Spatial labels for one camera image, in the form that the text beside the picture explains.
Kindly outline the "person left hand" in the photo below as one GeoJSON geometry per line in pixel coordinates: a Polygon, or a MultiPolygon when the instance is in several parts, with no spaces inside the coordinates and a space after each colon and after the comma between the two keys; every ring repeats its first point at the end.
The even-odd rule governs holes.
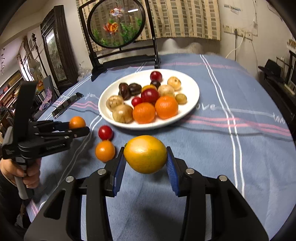
{"type": "Polygon", "coordinates": [[[27,188],[36,188],[40,183],[41,159],[36,159],[26,172],[11,159],[1,159],[1,173],[14,184],[15,177],[21,177],[27,188]]]}

